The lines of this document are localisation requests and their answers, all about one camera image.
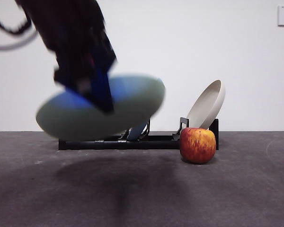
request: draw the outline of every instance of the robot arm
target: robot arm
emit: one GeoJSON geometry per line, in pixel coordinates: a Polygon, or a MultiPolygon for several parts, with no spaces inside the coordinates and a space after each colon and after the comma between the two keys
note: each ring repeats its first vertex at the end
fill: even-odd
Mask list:
{"type": "Polygon", "coordinates": [[[59,68],[54,80],[105,113],[113,111],[107,73],[115,53],[95,0],[15,0],[31,18],[59,68]]]}

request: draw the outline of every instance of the white wall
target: white wall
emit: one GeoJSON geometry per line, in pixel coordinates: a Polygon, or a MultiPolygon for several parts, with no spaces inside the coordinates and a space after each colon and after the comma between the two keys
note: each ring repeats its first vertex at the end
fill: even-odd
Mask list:
{"type": "MultiPolygon", "coordinates": [[[[117,54],[113,72],[162,78],[167,93],[152,131],[178,128],[214,80],[226,86],[218,115],[222,131],[284,131],[284,0],[99,0],[117,54]]],[[[0,19],[23,18],[13,0],[0,0],[0,19]]],[[[15,39],[0,32],[0,44],[15,39]]],[[[35,113],[61,88],[55,57],[40,38],[0,53],[0,131],[39,131],[35,113]]]]}

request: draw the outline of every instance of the concrete floor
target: concrete floor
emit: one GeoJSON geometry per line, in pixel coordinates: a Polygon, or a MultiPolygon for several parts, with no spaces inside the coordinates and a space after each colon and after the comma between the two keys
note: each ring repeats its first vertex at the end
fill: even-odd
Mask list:
{"type": "Polygon", "coordinates": [[[207,165],[0,132],[0,227],[193,226],[284,227],[284,132],[221,132],[207,165]]]}

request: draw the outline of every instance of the apple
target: apple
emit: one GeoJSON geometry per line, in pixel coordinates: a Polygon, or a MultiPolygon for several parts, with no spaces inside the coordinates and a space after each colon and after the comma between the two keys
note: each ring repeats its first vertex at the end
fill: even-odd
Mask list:
{"type": "Polygon", "coordinates": [[[206,129],[184,128],[179,143],[181,156],[196,164],[208,162],[216,152],[214,133],[206,129]]]}

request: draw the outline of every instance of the black cable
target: black cable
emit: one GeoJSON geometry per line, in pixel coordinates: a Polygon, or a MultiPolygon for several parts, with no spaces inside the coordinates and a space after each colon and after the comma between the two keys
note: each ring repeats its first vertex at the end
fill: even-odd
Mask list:
{"type": "Polygon", "coordinates": [[[29,18],[29,16],[26,14],[26,12],[25,12],[25,16],[27,18],[25,24],[21,24],[20,27],[15,31],[9,28],[6,28],[1,22],[0,22],[0,28],[4,30],[5,32],[12,34],[12,35],[21,35],[32,26],[32,21],[29,18]]]}
{"type": "Polygon", "coordinates": [[[8,44],[8,45],[0,45],[0,51],[12,51],[15,50],[17,48],[20,48],[26,44],[28,44],[29,42],[33,41],[38,35],[37,31],[34,31],[32,33],[32,35],[30,35],[28,38],[21,40],[17,43],[14,44],[8,44]]]}

